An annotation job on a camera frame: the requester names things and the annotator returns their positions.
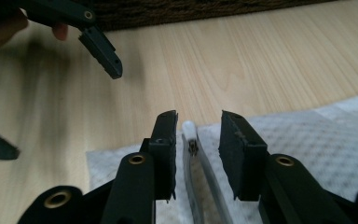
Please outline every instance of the dark wicker basket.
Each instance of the dark wicker basket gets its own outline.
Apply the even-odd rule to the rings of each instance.
[[[332,0],[94,0],[105,30],[237,15]]]

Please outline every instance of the human hand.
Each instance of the human hand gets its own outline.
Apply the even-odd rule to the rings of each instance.
[[[0,46],[5,45],[14,34],[25,29],[27,26],[28,19],[21,10],[18,10],[14,16],[0,21]],[[52,33],[57,39],[63,41],[68,35],[68,26],[57,23],[53,26]]]

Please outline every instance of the gray cloth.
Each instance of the gray cloth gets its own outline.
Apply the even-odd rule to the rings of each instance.
[[[269,153],[297,158],[323,188],[354,200],[358,192],[358,97],[313,110],[253,117],[248,121],[268,144]],[[257,203],[233,201],[233,192],[217,150],[220,124],[199,127],[198,135],[233,222],[262,223]],[[140,145],[88,152],[91,189],[114,178],[121,158],[139,148]],[[157,223],[192,223],[184,185],[182,152],[183,142],[181,132],[178,132],[177,200],[169,204],[158,203]],[[205,201],[210,201],[210,197],[201,196]]]

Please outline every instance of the brass grommet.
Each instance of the brass grommet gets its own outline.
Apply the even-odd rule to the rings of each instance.
[[[294,166],[295,165],[295,163],[290,158],[283,157],[283,156],[277,157],[277,159],[275,159],[275,161],[283,166]]]
[[[134,155],[129,159],[129,162],[133,165],[144,163],[146,158],[142,155]]]
[[[45,200],[46,208],[58,208],[69,202],[72,193],[69,190],[58,191]]]
[[[90,11],[85,11],[84,12],[84,17],[86,17],[87,19],[91,20],[92,19],[92,13]]]

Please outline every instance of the light wood surface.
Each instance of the light wood surface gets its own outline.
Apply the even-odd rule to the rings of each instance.
[[[310,109],[358,95],[358,1],[107,34],[124,65],[112,80],[70,30],[38,24],[0,48],[0,134],[21,149],[0,161],[0,223],[43,191],[89,190],[86,152],[140,143],[156,116],[179,123]]]

